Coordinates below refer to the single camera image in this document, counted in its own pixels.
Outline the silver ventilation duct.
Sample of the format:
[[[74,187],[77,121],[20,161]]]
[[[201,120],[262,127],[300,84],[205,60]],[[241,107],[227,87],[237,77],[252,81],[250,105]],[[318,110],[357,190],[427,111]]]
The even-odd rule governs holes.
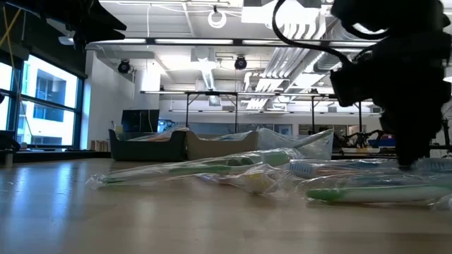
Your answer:
[[[337,18],[329,13],[327,8],[321,12],[321,15],[326,19],[326,31],[322,34],[322,40],[353,40],[354,35],[351,35],[340,24]],[[314,71],[316,73],[328,73],[331,69],[341,67],[339,59],[331,54],[324,53],[320,59],[314,64]]]

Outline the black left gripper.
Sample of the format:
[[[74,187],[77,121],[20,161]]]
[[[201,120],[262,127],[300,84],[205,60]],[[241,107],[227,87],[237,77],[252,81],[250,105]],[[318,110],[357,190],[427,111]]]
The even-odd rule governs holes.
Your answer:
[[[98,0],[42,0],[42,15],[63,23],[67,30],[74,32],[75,47],[125,38],[116,30],[126,30],[126,25],[101,6]],[[115,30],[96,30],[104,25]]]

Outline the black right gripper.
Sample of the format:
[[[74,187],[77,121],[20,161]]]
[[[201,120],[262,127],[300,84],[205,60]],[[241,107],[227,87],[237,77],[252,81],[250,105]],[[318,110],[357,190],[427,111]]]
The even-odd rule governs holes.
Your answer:
[[[444,80],[452,35],[442,32],[422,38],[420,44],[396,64],[405,68],[405,75],[391,74],[373,96],[383,109],[382,129],[395,136],[400,167],[410,167],[429,154],[431,137],[441,129],[442,107],[452,98],[451,84]]]

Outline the small wooden crate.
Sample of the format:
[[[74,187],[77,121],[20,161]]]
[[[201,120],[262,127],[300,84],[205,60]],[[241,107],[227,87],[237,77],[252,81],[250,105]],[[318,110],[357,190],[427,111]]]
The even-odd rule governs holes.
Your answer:
[[[96,152],[109,152],[109,141],[108,140],[91,140],[90,150]]]

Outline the light grey plastic bin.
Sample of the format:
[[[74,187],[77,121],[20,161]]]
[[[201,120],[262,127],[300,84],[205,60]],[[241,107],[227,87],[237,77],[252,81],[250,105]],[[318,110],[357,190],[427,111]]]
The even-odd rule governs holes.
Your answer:
[[[244,133],[239,140],[206,140],[194,132],[186,132],[186,151],[189,160],[222,157],[258,149],[258,132]]]

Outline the green cloth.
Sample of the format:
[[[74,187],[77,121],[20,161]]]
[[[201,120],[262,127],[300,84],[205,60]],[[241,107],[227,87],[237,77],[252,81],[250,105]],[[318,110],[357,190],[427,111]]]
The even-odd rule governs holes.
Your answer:
[[[249,158],[233,158],[227,161],[227,165],[231,167],[240,167],[245,165],[253,164]]]

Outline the clear plastic bin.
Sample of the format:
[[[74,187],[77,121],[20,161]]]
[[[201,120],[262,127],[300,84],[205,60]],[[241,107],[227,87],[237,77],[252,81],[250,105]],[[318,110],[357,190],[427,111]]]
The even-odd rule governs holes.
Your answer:
[[[328,129],[300,138],[260,128],[258,129],[258,149],[292,148],[306,159],[330,160],[333,154],[333,134],[333,129]]]

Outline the orange toothbrush in clear wrap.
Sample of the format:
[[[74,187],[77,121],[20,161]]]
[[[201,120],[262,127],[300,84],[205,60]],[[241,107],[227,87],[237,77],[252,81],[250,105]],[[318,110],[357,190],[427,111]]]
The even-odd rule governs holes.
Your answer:
[[[234,186],[249,193],[267,195],[279,189],[287,177],[287,171],[263,164],[247,169],[240,174],[208,173],[199,174],[198,177],[204,181]]]

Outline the black overhead rig frame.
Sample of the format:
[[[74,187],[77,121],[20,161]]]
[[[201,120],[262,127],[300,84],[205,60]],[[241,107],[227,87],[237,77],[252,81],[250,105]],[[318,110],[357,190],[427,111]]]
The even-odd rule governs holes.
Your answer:
[[[301,115],[309,115],[311,117],[311,129],[315,131],[315,115],[358,115],[359,119],[359,131],[362,132],[362,118],[363,116],[379,116],[380,112],[363,112],[362,111],[362,102],[358,102],[354,104],[354,107],[358,109],[358,112],[316,112],[315,108],[319,105],[320,102],[325,102],[326,100],[330,100],[332,102],[339,102],[338,96],[335,94],[315,94],[315,93],[280,93],[280,92],[228,92],[228,91],[216,91],[216,90],[206,90],[206,91],[181,91],[181,90],[163,90],[163,91],[146,91],[141,90],[141,94],[144,95],[184,95],[186,97],[186,109],[185,113],[185,126],[189,126],[189,109],[190,104],[194,102],[200,95],[209,97],[226,97],[229,101],[234,105],[234,110],[207,110],[207,109],[197,109],[194,112],[198,113],[224,113],[224,114],[234,114],[234,127],[235,132],[238,132],[238,114],[301,114]],[[310,110],[309,111],[277,111],[277,110],[264,110],[257,109],[251,111],[239,111],[239,98],[240,97],[258,97],[258,98],[273,98],[273,97],[303,97],[306,98],[308,102],[310,102]]]

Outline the long white light bar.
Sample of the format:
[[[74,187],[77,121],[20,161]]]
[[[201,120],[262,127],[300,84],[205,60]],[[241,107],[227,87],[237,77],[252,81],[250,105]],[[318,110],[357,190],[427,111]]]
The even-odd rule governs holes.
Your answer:
[[[359,40],[301,40],[316,46],[329,46],[333,48],[364,48],[375,42]],[[121,45],[121,46],[234,46],[234,47],[289,47],[290,45],[280,40],[247,40],[247,39],[201,39],[201,38],[153,38],[153,37],[130,37],[123,40],[105,40],[90,42],[88,45]]]

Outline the dark grey plastic bin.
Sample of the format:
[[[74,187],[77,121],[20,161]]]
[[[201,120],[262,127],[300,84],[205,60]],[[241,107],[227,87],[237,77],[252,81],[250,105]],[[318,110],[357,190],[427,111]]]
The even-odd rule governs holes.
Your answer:
[[[175,131],[168,141],[122,141],[109,129],[112,159],[134,162],[182,162],[186,159],[186,133]]]

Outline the black monitor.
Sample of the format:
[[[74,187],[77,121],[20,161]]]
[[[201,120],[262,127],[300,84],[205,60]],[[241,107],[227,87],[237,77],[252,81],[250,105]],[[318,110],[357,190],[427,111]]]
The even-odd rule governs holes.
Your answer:
[[[157,133],[159,109],[123,110],[121,124],[124,132]]]

